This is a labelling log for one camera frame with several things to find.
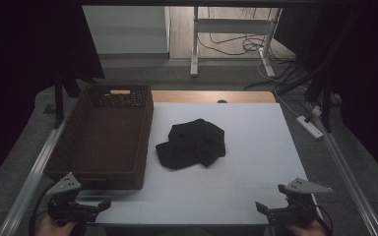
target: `cable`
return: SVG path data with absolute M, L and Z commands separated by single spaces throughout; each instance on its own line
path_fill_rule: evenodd
M 259 36 L 259 34 L 250 34 L 250 35 L 247 35 L 247 37 L 250 37 L 250 36 Z M 211 39 L 211 42 L 213 43 L 223 43 L 223 42 L 229 42 L 229 41 L 233 41 L 233 40 L 237 40 L 237 39 L 240 39 L 240 38 L 245 38 L 246 36 L 243 35 L 243 36 L 238 36 L 238 37 L 233 37 L 233 38 L 230 38 L 230 39 L 226 39 L 226 40 L 223 40 L 223 41 L 214 41 L 212 36 L 211 36 L 211 33 L 210 33 L 210 39 Z
M 275 236 L 274 227 L 269 225 L 269 234 L 270 236 Z
M 256 86 L 260 86 L 260 85 L 263 85 L 263 84 L 267 84 L 267 83 L 270 83 L 270 82 L 274 82 L 274 81 L 277 81 L 277 82 L 279 82 L 279 79 L 288 71 L 288 69 L 290 68 L 290 66 L 292 66 L 293 65 L 293 63 L 290 63 L 284 70 L 283 70 L 283 72 L 279 75 L 279 76 L 277 76 L 276 78 L 267 78 L 267 77 L 265 77 L 265 76 L 263 76 L 262 75 L 262 73 L 260 72 L 260 68 L 258 69 L 259 70 L 259 74 L 262 76 L 262 77 L 264 77 L 265 79 L 269 79 L 269 80 L 267 80 L 267 81 L 264 81 L 264 82 L 259 82 L 259 83 L 255 83 L 255 84 L 252 84 L 252 85 L 249 85 L 249 86 L 246 86 L 246 87 L 244 87 L 244 89 L 243 90 L 248 90 L 248 89 L 250 89 L 250 88 L 253 88 L 253 87 L 256 87 Z
M 244 52 L 240 52 L 240 53 L 228 53 L 228 52 L 224 52 L 224 51 L 218 50 L 218 49 L 216 49 L 216 48 L 213 48 L 213 47 L 210 47 L 210 46 L 206 46 L 206 45 L 204 45 L 204 44 L 202 43 L 201 39 L 199 38 L 199 36 L 198 36 L 198 41 L 199 41 L 199 43 L 200 43 L 202 46 L 204 46 L 204 47 L 206 47 L 206 48 L 208 48 L 208 49 L 211 49 L 211 50 L 215 50 L 215 51 L 217 51 L 217 52 L 220 52 L 220 53 L 225 54 L 225 55 L 228 55 L 228 56 L 239 56 L 239 55 L 244 55 L 244 54 L 250 52 L 250 51 L 244 51 Z
M 324 213 L 327 215 L 328 219 L 330 220 L 330 227 L 328 227 L 327 223 L 321 218 L 321 217 L 317 217 L 316 220 L 318 221 L 318 223 L 321 224 L 321 226 L 327 230 L 327 232 L 329 233 L 330 236 L 333 235 L 333 230 L 334 230 L 334 223 L 333 223 L 333 219 L 331 218 L 331 216 L 327 213 L 326 210 L 324 210 L 321 206 L 318 206 L 318 205 L 315 205 L 315 207 L 319 208 L 320 210 L 324 211 Z
M 49 189 L 51 189 L 56 183 L 52 183 L 50 185 L 48 185 L 42 192 L 41 194 L 39 195 L 38 197 L 38 200 L 36 201 L 35 203 L 35 206 L 33 208 L 33 211 L 32 211 L 32 215 L 30 217 L 30 226 L 29 226 L 29 235 L 30 236 L 34 236 L 35 235 L 35 219 L 36 217 L 38 216 L 37 212 L 38 212 L 38 207 L 39 205 L 41 204 L 41 201 L 42 199 L 44 198 L 44 195 L 45 193 L 47 193 L 47 191 Z
M 290 107 L 286 104 L 286 103 L 284 103 L 284 101 L 278 96 L 278 92 L 275 90 L 275 96 L 282 102 L 282 104 L 291 112 L 291 113 L 293 113 L 296 117 L 299 117 L 299 115 L 296 113 L 296 112 L 294 112 L 292 109 L 290 109 Z
M 286 95 L 287 97 L 289 97 L 291 100 L 295 101 L 296 103 L 298 103 L 304 110 L 306 110 L 306 112 L 308 112 L 311 116 L 314 116 L 314 114 L 312 114 L 312 112 L 310 112 L 308 110 L 308 108 L 306 108 L 302 103 L 300 103 L 300 101 L 294 99 L 293 97 L 289 96 L 289 95 Z

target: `power strip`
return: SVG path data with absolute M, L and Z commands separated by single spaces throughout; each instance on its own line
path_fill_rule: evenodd
M 296 121 L 311 134 L 316 140 L 321 139 L 324 135 L 311 122 L 306 123 L 304 116 L 299 116 Z

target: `brown wicker basket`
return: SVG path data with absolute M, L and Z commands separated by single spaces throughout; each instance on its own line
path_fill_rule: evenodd
M 149 86 L 86 86 L 44 174 L 72 172 L 85 189 L 143 188 L 153 111 Z

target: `black cloth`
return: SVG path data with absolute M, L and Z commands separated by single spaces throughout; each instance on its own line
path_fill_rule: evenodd
M 173 125 L 169 141 L 156 146 L 158 159 L 169 169 L 182 169 L 201 163 L 209 167 L 225 156 L 224 131 L 203 119 Z

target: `black backdrop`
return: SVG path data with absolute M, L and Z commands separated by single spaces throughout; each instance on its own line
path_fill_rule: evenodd
M 330 74 L 333 90 L 343 101 L 343 121 L 378 162 L 378 0 L 364 4 Z M 275 38 L 304 58 L 305 67 L 312 71 L 346 13 L 341 8 L 283 9 Z
M 103 78 L 79 2 L 39 2 L 0 1 L 0 165 L 27 125 L 38 92 L 59 77 L 75 96 L 75 79 Z

